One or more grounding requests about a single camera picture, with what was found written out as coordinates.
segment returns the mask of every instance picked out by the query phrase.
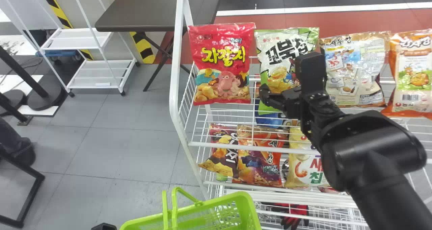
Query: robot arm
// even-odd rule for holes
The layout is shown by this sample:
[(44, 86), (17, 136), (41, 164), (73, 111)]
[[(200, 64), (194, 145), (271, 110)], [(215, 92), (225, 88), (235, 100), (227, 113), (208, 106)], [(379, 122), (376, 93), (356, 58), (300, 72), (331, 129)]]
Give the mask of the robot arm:
[(330, 99), (324, 55), (296, 58), (301, 86), (260, 99), (299, 119), (301, 131), (321, 153), (330, 185), (347, 191), (372, 230), (432, 229), (432, 214), (404, 176), (427, 160), (420, 141), (378, 111), (345, 114)]

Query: white shelf unit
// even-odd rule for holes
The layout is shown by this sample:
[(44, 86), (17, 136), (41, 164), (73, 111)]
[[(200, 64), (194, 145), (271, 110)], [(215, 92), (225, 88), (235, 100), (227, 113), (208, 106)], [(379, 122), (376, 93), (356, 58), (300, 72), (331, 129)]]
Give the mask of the white shelf unit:
[[(193, 97), (196, 92), (195, 77), (198, 68), (192, 65), (191, 73), (186, 84), (184, 93), (179, 98), (179, 71), (180, 55), (182, 46), (183, 17), (187, 25), (193, 25), (190, 15), (188, 0), (177, 0), (176, 23), (174, 32), (174, 51), (171, 69), (170, 87), (170, 113), (174, 127), (179, 135), (182, 147), (191, 165), (193, 173), (198, 181), (202, 193), (206, 199), (223, 196), (236, 190), (246, 190), (255, 202), (256, 211), (259, 215), (261, 227), (265, 230), (282, 229), (280, 225), (281, 216), (291, 216), (299, 219), (309, 219), (309, 225), (304, 226), (301, 221), (298, 229), (322, 229), (322, 230), (366, 230), (369, 229), (360, 211), (346, 193), (331, 194), (322, 193), (317, 187), (307, 189), (288, 189), (276, 187), (262, 187), (248, 184), (232, 183), (230, 178), (226, 182), (219, 182), (215, 173), (197, 167), (210, 156), (211, 147), (222, 147), (242, 150), (273, 151), (281, 152), (281, 164), (287, 158), (288, 153), (301, 153), (304, 150), (271, 147), (253, 147), (244, 145), (215, 144), (210, 143), (209, 125), (211, 123), (224, 124), (233, 129), (238, 124), (252, 126), (256, 123), (255, 94), (256, 82), (260, 81), (259, 76), (250, 75), (251, 104), (210, 104), (193, 106)], [(384, 96), (388, 98), (392, 92), (394, 81), (391, 77), (381, 77)], [(381, 110), (382, 107), (370, 108), (346, 108), (345, 113), (358, 113), (367, 109)], [(424, 201), (429, 210), (432, 210), (432, 121), (426, 118), (392, 118), (414, 133), (426, 148), (428, 164), (416, 172), (406, 175), (420, 198)], [(318, 151), (308, 151), (308, 154), (318, 154)], [(304, 204), (309, 206), (309, 215), (298, 215), (295, 213), (280, 213), (271, 211), (269, 203), (290, 203)]]
[[(119, 33), (120, 38), (128, 49), (129, 54), (131, 55), (131, 59), (127, 60), (107, 60), (104, 49), (111, 39), (113, 33), (112, 32), (99, 32), (96, 28), (91, 27), (90, 22), (88, 21), (87, 15), (85, 14), (84, 9), (80, 3), (80, 0), (75, 0), (78, 4), (78, 7), (82, 13), (82, 16), (85, 19), (85, 22), (88, 28), (77, 28), (77, 29), (63, 29), (59, 26), (57, 21), (55, 21), (52, 16), (47, 12), (47, 10), (41, 5), (41, 3), (37, 2), (42, 9), (45, 11), (46, 15), (48, 15), (54, 24), (57, 26), (57, 30), (45, 41), (44, 44), (39, 46), (32, 35), (29, 35), (33, 43), (37, 46), (39, 53), (44, 57), (45, 61), (51, 68), (52, 72), (55, 74), (60, 84), (69, 93), (70, 96), (74, 96), (71, 93), (71, 89), (75, 88), (116, 88), (119, 90), (122, 96), (125, 95), (123, 91), (123, 87), (125, 85), (126, 80), (128, 79), (129, 74), (131, 73), (132, 68), (135, 64), (139, 64), (136, 62), (134, 54), (131, 49), (128, 47), (128, 44), (125, 42), (123, 36)], [(98, 0), (99, 4), (102, 6), (103, 10), (106, 10), (105, 5), (102, 3), (102, 0)], [(11, 7), (14, 14), (17, 16), (20, 23), (23, 25), (27, 33), (30, 33), (22, 19), (19, 17), (15, 8), (6, 0), (8, 5)], [(77, 50), (81, 56), (83, 56), (80, 50), (98, 50), (102, 55), (103, 60), (99, 61), (89, 61), (85, 60), (77, 72), (74, 74), (73, 78), (66, 85), (63, 80), (60, 78), (59, 74), (45, 55), (45, 51), (48, 50)]]
[[(112, 32), (99, 32), (92, 28), (102, 49), (113, 35)], [(42, 50), (99, 49), (89, 28), (58, 28), (41, 46)]]

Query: table top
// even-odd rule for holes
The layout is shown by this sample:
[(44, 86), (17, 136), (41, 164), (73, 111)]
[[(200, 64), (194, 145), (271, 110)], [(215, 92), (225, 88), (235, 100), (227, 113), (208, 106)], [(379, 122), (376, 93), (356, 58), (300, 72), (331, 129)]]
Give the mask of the table top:
[[(98, 31), (174, 31), (177, 0), (115, 0), (96, 21)], [(219, 0), (189, 0), (193, 24), (213, 23)]]

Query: shelf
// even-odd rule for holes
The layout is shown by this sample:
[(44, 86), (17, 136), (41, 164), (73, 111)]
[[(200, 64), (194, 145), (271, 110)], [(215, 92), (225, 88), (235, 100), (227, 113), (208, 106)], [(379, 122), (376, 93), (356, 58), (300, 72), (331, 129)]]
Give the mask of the shelf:
[[(93, 28), (99, 45), (105, 48), (112, 32), (99, 32)], [(41, 46), (42, 50), (99, 49), (89, 28), (57, 29)]]
[[(191, 73), (198, 72), (195, 65), (192, 66)], [(394, 82), (388, 76), (381, 76), (381, 80), (385, 81), (382, 87), (386, 100), (389, 98), (394, 88)], [(187, 143), (189, 149), (197, 147), (196, 163), (200, 164), (210, 157), (211, 147), (222, 147), (242, 150), (262, 150), (281, 152), (282, 158), (279, 168), (282, 169), (282, 163), (287, 158), (288, 153), (301, 153), (304, 150), (295, 150), (289, 148), (273, 148), (273, 147), (252, 147), (230, 144), (210, 143), (209, 126), (212, 123), (223, 124), (236, 130), (239, 124), (247, 124), (255, 128), (256, 113), (258, 107), (255, 101), (258, 101), (254, 91), (257, 89), (256, 82), (260, 81), (258, 75), (250, 75), (250, 94), (251, 104), (210, 104), (202, 106), (193, 106), (193, 95), (196, 91), (195, 79), (192, 75), (189, 76), (186, 84), (185, 92), (179, 97), (179, 120), (182, 122), (188, 134)], [(343, 108), (345, 113), (359, 113), (365, 110), (382, 110), (382, 107), (351, 107)], [(391, 118), (398, 124), (403, 125), (410, 130), (423, 143), (428, 154), (428, 164), (422, 170), (412, 172), (406, 175), (408, 181), (415, 188), (420, 198), (425, 202), (429, 209), (432, 209), (432, 184), (427, 172), (432, 172), (432, 121), (425, 118)], [(290, 125), (282, 125), (281, 127), (294, 127)], [(307, 151), (307, 154), (318, 154), (316, 150)], [(263, 187), (258, 185), (237, 184), (232, 183), (232, 178), (228, 177), (226, 182), (216, 180), (214, 172), (199, 168), (199, 176), (204, 186), (207, 187), (207, 193), (211, 198), (220, 197), (225, 194), (235, 192), (236, 190), (245, 190), (253, 198), (256, 206), (256, 211), (259, 215), (262, 229), (264, 230), (279, 230), (281, 216), (291, 216), (302, 219), (309, 219), (309, 226), (303, 226), (303, 221), (298, 229), (335, 229), (335, 230), (365, 230), (368, 229), (364, 218), (361, 216), (357, 206), (352, 198), (346, 193), (332, 194), (322, 193), (317, 187), (309, 187), (306, 189), (288, 189), (276, 187)], [(271, 210), (270, 203), (290, 203), (290, 204), (306, 204), (309, 207), (309, 216), (302, 216), (290, 213), (279, 213)]]
[(123, 88), (136, 60), (109, 60), (108, 62), (115, 78), (104, 60), (85, 60), (67, 88)]
[[(192, 67), (192, 72), (197, 73), (198, 70), (195, 65)], [(256, 123), (256, 115), (258, 112), (258, 106), (254, 104), (254, 102), (259, 102), (258, 94), (254, 91), (257, 90), (256, 82), (259, 82), (260, 77), (258, 75), (250, 75), (250, 95), (251, 95), (251, 103), (250, 104), (237, 104), (237, 103), (227, 103), (227, 104), (210, 104), (210, 105), (200, 105), (193, 106), (193, 95), (195, 94), (196, 85), (195, 79), (193, 76), (189, 77), (189, 80), (186, 84), (186, 90), (182, 97), (179, 98), (181, 100), (181, 105), (179, 106), (179, 117), (183, 123), (183, 125), (188, 126), (187, 131), (192, 131), (192, 136), (189, 136), (188, 145), (191, 147), (224, 147), (230, 149), (243, 149), (243, 150), (262, 150), (262, 151), (272, 151), (272, 152), (281, 152), (287, 153), (288, 150), (286, 148), (273, 148), (273, 147), (253, 147), (244, 146), (244, 145), (226, 145), (226, 144), (214, 144), (210, 143), (211, 136), (209, 135), (209, 126), (212, 123), (216, 124), (224, 124), (227, 127), (231, 127), (233, 130), (237, 129), (239, 124), (247, 124), (255, 128), (257, 125), (265, 125), (265, 124), (257, 124)], [(384, 81), (389, 81), (389, 78), (383, 77), (381, 78)], [(394, 85), (387, 85), (386, 87), (383, 85), (384, 96), (386, 100), (390, 97)], [(382, 110), (382, 107), (350, 107), (350, 108), (342, 108), (344, 113), (360, 113), (365, 110)], [(269, 118), (273, 121), (281, 121), (284, 120), (284, 115), (282, 112), (278, 112), (280, 114), (279, 118)], [(429, 158), (432, 158), (432, 141), (428, 136), (432, 135), (432, 121), (426, 118), (391, 118), (398, 124), (409, 126), (410, 130), (420, 129), (421, 131), (413, 131), (414, 134), (421, 140), (423, 145), (430, 149), (428, 153), (430, 153)], [(290, 125), (281, 125), (282, 128), (290, 128), (297, 126)], [(289, 149), (290, 153), (304, 153), (304, 150), (301, 149)], [(310, 154), (319, 155), (319, 152), (314, 150), (311, 151)]]

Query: hazard stripe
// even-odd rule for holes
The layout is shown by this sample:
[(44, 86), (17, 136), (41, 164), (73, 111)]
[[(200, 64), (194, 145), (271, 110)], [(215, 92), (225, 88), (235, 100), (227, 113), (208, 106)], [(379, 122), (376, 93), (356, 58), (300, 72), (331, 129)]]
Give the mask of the hazard stripe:
[(80, 50), (82, 52), (82, 55), (86, 58), (86, 59), (90, 59), (93, 60), (93, 57), (91, 57), (91, 54), (88, 50)]
[[(46, 0), (48, 2), (48, 5), (51, 6), (51, 9), (54, 11), (55, 15), (57, 16), (57, 18), (60, 20), (60, 22), (63, 24), (63, 28), (64, 29), (71, 29), (74, 28), (72, 27), (71, 22), (69, 21), (69, 19), (66, 17), (65, 13), (63, 12), (63, 10), (60, 8), (60, 5), (58, 4), (58, 2), (56, 0)], [(94, 60), (93, 56), (91, 55), (90, 51), (88, 51), (87, 49), (85, 50), (80, 50), (82, 52), (82, 54), (84, 55), (84, 57), (88, 60)]]
[(131, 37), (134, 39), (136, 50), (142, 58), (142, 62), (146, 64), (153, 64), (155, 61), (155, 55), (152, 47), (147, 40), (137, 35), (136, 32), (130, 32)]

